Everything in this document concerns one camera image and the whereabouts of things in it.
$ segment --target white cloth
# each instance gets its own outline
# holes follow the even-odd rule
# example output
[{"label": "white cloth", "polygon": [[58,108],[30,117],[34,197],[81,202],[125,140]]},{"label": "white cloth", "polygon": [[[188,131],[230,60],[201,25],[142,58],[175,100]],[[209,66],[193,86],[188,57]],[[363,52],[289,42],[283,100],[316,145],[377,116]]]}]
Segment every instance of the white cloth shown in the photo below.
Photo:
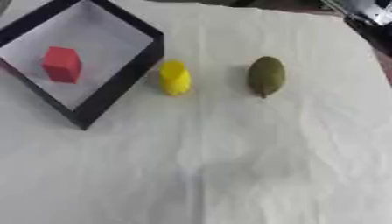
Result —
[{"label": "white cloth", "polygon": [[[1,223],[391,223],[392,95],[340,18],[118,2],[193,90],[165,96],[151,72],[83,132],[2,72]],[[245,85],[264,55],[288,78],[265,101]]]}]

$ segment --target green ball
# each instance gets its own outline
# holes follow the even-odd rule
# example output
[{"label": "green ball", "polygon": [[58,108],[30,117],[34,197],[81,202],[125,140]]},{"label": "green ball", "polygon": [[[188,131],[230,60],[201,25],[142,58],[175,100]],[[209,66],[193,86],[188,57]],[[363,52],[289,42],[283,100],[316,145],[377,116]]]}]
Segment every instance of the green ball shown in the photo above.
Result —
[{"label": "green ball", "polygon": [[262,98],[279,90],[285,79],[284,65],[271,57],[258,59],[248,71],[249,87]]}]

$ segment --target black box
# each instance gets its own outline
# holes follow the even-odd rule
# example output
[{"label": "black box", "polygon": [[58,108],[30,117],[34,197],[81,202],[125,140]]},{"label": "black box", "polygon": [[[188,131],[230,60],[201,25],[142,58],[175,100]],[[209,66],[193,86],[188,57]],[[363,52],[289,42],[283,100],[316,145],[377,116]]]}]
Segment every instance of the black box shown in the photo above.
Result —
[{"label": "black box", "polygon": [[[81,56],[77,84],[43,77],[49,46]],[[107,0],[54,0],[0,31],[2,65],[83,130],[163,56],[164,34]]]}]

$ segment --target white tablecloth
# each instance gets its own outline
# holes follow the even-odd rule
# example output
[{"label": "white tablecloth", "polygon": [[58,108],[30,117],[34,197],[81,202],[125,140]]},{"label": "white tablecloth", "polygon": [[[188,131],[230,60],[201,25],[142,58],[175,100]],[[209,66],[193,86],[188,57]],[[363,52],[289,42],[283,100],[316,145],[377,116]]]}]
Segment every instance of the white tablecloth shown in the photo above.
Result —
[{"label": "white tablecloth", "polygon": [[[193,90],[165,96],[153,71],[83,132],[2,71],[1,223],[392,222],[391,90],[339,18],[118,3],[166,34]],[[265,101],[245,85],[264,55],[288,77]]]}]

